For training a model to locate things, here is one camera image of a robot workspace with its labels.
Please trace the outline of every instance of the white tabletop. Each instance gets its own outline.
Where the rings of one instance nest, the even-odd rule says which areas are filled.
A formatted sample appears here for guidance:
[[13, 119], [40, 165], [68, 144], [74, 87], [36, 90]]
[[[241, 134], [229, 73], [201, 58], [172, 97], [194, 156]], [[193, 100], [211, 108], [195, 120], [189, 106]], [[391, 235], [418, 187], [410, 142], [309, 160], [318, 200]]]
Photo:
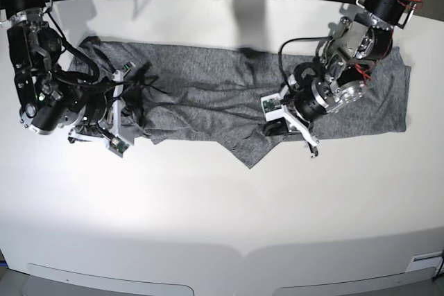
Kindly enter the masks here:
[[[77, 0], [55, 5], [68, 39], [277, 52], [328, 35], [341, 5], [315, 0]], [[442, 250], [444, 23], [414, 17], [395, 45], [413, 67], [407, 132], [281, 143], [247, 169], [217, 143], [137, 139], [124, 159], [19, 124], [0, 31], [0, 248], [28, 264], [185, 284], [201, 295], [397, 274]], [[292, 44], [311, 55], [314, 46]], [[63, 66], [69, 59], [63, 58]]]

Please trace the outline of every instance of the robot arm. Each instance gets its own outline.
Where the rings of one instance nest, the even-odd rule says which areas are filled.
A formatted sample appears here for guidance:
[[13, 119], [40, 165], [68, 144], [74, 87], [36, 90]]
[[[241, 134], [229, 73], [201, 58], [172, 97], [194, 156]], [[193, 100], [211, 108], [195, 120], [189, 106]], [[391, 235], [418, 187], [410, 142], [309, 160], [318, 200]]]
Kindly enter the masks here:
[[[342, 17], [329, 37], [295, 39], [326, 41], [323, 53], [312, 64], [296, 68], [301, 74], [311, 67], [316, 76], [302, 87], [295, 87], [296, 79], [286, 77], [286, 87], [278, 94], [263, 97], [262, 109], [268, 121], [265, 134], [300, 133], [309, 144], [312, 157], [318, 155], [318, 139], [311, 133], [313, 122], [319, 117], [338, 112], [348, 103], [360, 99], [367, 91], [377, 63], [391, 51], [392, 34], [396, 26], [404, 28], [422, 0], [357, 0], [361, 11], [354, 18]], [[402, 14], [407, 16], [401, 22]]]
[[[318, 139], [311, 133], [314, 121], [338, 112], [366, 93], [366, 80], [391, 51], [394, 28], [404, 28], [421, 2], [357, 0], [362, 11], [353, 18], [343, 17], [331, 36], [289, 41], [325, 43], [314, 63], [298, 66], [289, 77], [282, 66], [282, 49], [287, 43], [284, 44], [280, 70], [287, 85], [281, 92], [261, 99], [268, 121], [265, 134], [300, 133], [312, 156], [317, 156]], [[0, 0], [0, 8], [6, 12], [1, 25], [8, 30], [20, 121], [39, 134], [70, 125], [70, 142], [103, 141], [122, 156], [134, 141], [133, 134], [120, 122], [125, 108], [121, 100], [123, 86], [139, 83], [127, 79], [134, 64], [125, 64], [113, 79], [101, 78], [97, 65], [70, 45], [61, 31], [58, 34], [44, 21], [51, 7], [52, 0]], [[405, 10], [407, 17], [401, 22]], [[89, 73], [63, 71], [58, 58], [64, 51], [88, 64]], [[307, 68], [314, 70], [316, 76], [296, 87], [295, 76], [302, 77]]]
[[[103, 141], [122, 156], [134, 136], [121, 126], [125, 104], [119, 97], [123, 86], [135, 84], [125, 80], [134, 64], [125, 64], [112, 80], [100, 78], [97, 64], [44, 21], [45, 15], [52, 19], [52, 0], [0, 0], [0, 5], [6, 12], [1, 25], [7, 29], [15, 70], [20, 123], [44, 135], [70, 125], [70, 142]], [[63, 71], [58, 59], [65, 51], [86, 63], [89, 73]]]

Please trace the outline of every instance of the white table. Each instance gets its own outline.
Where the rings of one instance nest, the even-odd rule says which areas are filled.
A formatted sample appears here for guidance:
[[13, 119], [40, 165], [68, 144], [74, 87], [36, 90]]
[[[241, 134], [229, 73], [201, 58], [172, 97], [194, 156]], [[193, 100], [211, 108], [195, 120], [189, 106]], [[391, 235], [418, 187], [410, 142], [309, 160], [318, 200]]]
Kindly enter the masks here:
[[[99, 35], [277, 52], [290, 38], [327, 35], [340, 7], [78, 0], [56, 4], [55, 17], [74, 45]], [[413, 67], [406, 133], [322, 141], [315, 160], [284, 143], [252, 170], [217, 143], [137, 139], [120, 160], [99, 143], [69, 145], [63, 131], [23, 129], [0, 34], [0, 248], [14, 270], [34, 263], [185, 284], [196, 296], [271, 295], [401, 273], [414, 254], [444, 246], [442, 22], [414, 17], [394, 35]]]

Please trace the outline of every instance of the gray fabric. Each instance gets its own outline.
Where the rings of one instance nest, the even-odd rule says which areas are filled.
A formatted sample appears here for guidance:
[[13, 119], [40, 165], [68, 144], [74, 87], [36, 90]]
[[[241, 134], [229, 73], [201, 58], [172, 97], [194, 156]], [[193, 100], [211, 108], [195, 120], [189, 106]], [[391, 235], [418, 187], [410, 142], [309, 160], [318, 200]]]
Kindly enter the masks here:
[[[278, 92], [282, 84], [274, 54], [101, 42], [98, 38], [86, 39], [81, 48], [99, 64], [101, 75], [110, 76], [110, 65], [118, 69], [128, 61], [139, 68], [151, 64], [143, 74], [159, 76], [155, 86], [169, 94], [150, 87], [143, 90], [144, 121], [135, 131], [153, 143], [216, 141], [251, 168], [278, 143], [302, 139], [298, 134], [271, 138], [262, 134], [265, 120], [260, 98]], [[287, 71], [310, 60], [284, 55]], [[70, 70], [87, 71], [87, 67], [75, 59]], [[393, 49], [374, 71], [367, 94], [338, 114], [318, 120], [314, 133], [331, 139], [404, 132], [409, 75], [399, 49]]]

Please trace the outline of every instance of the black cable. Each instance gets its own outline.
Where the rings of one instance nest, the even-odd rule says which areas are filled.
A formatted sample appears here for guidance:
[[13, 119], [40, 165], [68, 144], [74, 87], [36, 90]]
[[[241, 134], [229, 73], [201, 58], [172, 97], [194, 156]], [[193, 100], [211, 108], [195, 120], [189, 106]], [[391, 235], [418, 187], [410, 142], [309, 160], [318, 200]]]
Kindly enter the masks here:
[[59, 26], [58, 23], [55, 21], [55, 19], [54, 19], [53, 16], [51, 15], [51, 13], [48, 12], [47, 15], [49, 16], [49, 19], [51, 19], [51, 21], [53, 22], [54, 26], [57, 28], [57, 30], [58, 30], [60, 36], [62, 36], [62, 39], [66, 40], [67, 38], [66, 38], [65, 34], [63, 33], [62, 29], [60, 29], [60, 26]]
[[444, 259], [441, 261], [441, 266], [439, 267], [438, 272], [434, 277], [432, 277], [432, 282], [435, 282], [438, 278], [442, 277], [444, 273], [440, 273], [440, 271], [443, 269], [444, 266]]
[[436, 273], [436, 275], [432, 277], [432, 282], [435, 282], [438, 278], [444, 276], [444, 273], [440, 273], [440, 271], [443, 269], [444, 266], [444, 250], [441, 252], [441, 258], [442, 258], [441, 265], [439, 266], [439, 270]]
[[66, 78], [64, 75], [65, 73], [69, 72], [55, 72], [53, 73], [53, 76], [56, 80], [59, 80], [60, 82], [66, 83], [67, 85], [76, 86], [76, 87], [82, 87], [82, 88], [89, 88], [89, 89], [97, 89], [100, 92], [101, 91], [107, 91], [110, 90], [116, 86], [121, 85], [135, 85], [136, 83], [134, 81], [121, 81], [121, 82], [98, 82], [98, 83], [84, 83], [84, 82], [77, 82], [77, 78], [74, 80]]
[[[151, 87], [151, 88], [153, 88], [153, 89], [158, 90], [159, 92], [162, 92], [162, 93], [164, 93], [164, 94], [168, 94], [168, 93], [162, 91], [161, 89], [159, 89], [159, 88], [153, 86], [153, 83], [156, 82], [156, 81], [159, 79], [158, 76], [153, 76], [153, 77], [151, 77], [151, 79], [152, 79], [152, 80], [151, 80], [150, 83], [144, 83], [144, 84], [140, 84], [140, 85], [141, 85], [141, 86], [145, 86], [145, 87]], [[133, 83], [134, 83], [134, 85], [131, 85], [131, 86], [129, 86], [129, 87], [125, 87], [125, 88], [123, 89], [123, 91], [122, 91], [118, 96], [112, 98], [108, 103], [106, 103], [105, 111], [107, 111], [109, 108], [111, 108], [111, 106], [114, 104], [115, 101], [117, 101], [117, 100], [123, 98], [123, 95], [125, 95], [126, 93], [128, 93], [128, 91], [129, 91], [131, 88], [133, 88], [133, 87], [135, 87], [135, 86], [137, 85], [135, 82], [133, 82]], [[97, 121], [96, 121], [96, 128], [97, 128], [97, 130], [98, 130], [98, 131], [99, 131], [104, 137], [107, 137], [109, 140], [112, 140], [112, 139], [114, 138], [114, 135], [113, 135], [113, 134], [111, 134], [111, 133], [108, 132], [107, 130], [104, 130], [104, 129], [100, 126], [100, 124], [99, 124], [99, 119], [97, 119]]]
[[282, 74], [282, 78], [284, 79], [284, 82], [287, 84], [287, 87], [289, 88], [290, 92], [294, 92], [294, 89], [291, 88], [291, 85], [289, 84], [289, 79], [287, 74], [284, 70], [284, 65], [282, 63], [282, 52], [284, 50], [284, 47], [293, 42], [322, 42], [322, 41], [329, 41], [332, 39], [332, 36], [326, 36], [326, 37], [308, 37], [308, 38], [294, 38], [292, 40], [286, 41], [279, 49], [279, 52], [277, 53], [277, 59], [279, 61], [279, 70]]
[[90, 76], [90, 79], [86, 80], [86, 81], [95, 82], [99, 79], [99, 77], [100, 77], [99, 67], [97, 66], [97, 64], [93, 60], [91, 60], [91, 58], [89, 58], [87, 55], [81, 53], [76, 48], [74, 48], [70, 43], [68, 43], [67, 40], [62, 40], [62, 45], [74, 57], [77, 57], [78, 59], [80, 59], [82, 62], [84, 62], [86, 65], [88, 65], [89, 69], [91, 69], [92, 75]]

